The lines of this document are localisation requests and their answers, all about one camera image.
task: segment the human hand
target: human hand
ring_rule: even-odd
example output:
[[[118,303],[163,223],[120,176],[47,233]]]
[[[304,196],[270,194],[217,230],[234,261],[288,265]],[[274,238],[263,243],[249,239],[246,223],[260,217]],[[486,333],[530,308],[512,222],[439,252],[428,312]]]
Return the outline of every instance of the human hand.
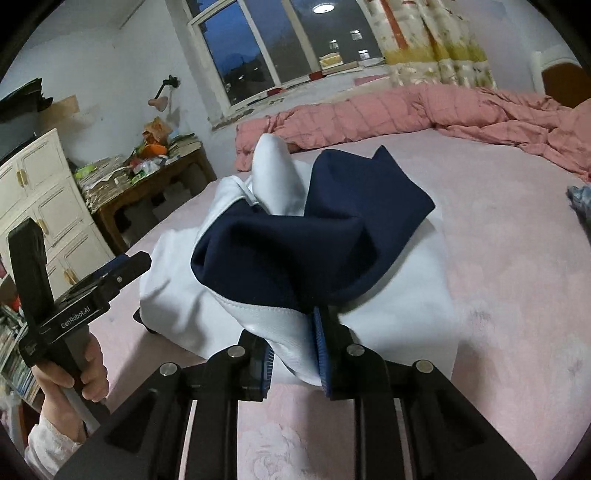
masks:
[[[80,376],[85,385],[82,396],[98,402],[107,396],[109,381],[99,341],[92,334],[85,350],[85,358],[88,365]],[[41,413],[60,433],[75,442],[83,442],[85,435],[82,420],[60,388],[73,387],[74,379],[62,367],[49,361],[39,363],[31,370],[45,394]]]

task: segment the navy blue fabric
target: navy blue fabric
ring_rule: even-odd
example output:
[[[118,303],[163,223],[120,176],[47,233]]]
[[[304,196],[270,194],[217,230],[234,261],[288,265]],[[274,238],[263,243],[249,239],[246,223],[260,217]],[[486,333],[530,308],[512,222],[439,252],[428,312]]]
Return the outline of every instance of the navy blue fabric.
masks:
[[[324,150],[303,217],[240,200],[199,241],[191,267],[227,299],[310,313],[368,291],[434,208],[385,147],[371,160]]]

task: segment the white cabinet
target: white cabinet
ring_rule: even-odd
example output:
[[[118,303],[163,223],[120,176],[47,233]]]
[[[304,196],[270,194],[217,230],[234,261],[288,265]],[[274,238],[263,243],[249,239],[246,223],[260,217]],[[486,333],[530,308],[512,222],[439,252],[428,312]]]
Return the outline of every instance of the white cabinet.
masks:
[[[0,167],[0,221],[21,200],[27,197],[19,184],[19,169],[11,162]]]
[[[43,231],[56,298],[113,258],[78,191],[56,130],[0,167],[0,254],[10,273],[8,234],[29,217]]]

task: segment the ceiling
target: ceiling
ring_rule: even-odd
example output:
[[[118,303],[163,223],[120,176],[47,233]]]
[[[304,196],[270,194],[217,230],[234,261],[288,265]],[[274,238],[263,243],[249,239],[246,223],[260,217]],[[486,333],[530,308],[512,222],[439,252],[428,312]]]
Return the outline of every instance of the ceiling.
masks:
[[[33,32],[24,49],[90,28],[119,28],[144,0],[64,0]]]

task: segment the window pane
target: window pane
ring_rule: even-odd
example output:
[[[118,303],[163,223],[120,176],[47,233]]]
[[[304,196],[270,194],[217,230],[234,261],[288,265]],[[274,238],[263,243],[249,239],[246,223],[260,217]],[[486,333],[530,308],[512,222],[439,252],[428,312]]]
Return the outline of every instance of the window pane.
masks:
[[[291,0],[304,30],[318,57],[333,54],[330,64],[381,57],[374,34],[355,0],[332,0],[329,8],[317,8],[325,13],[314,13],[313,8],[327,4],[326,0]]]
[[[193,14],[193,18],[198,16],[207,7],[213,5],[217,0],[187,0],[189,10]]]
[[[281,0],[245,0],[245,3],[280,80],[289,82],[308,75],[312,70]]]
[[[232,105],[275,86],[238,3],[210,17],[200,28]]]

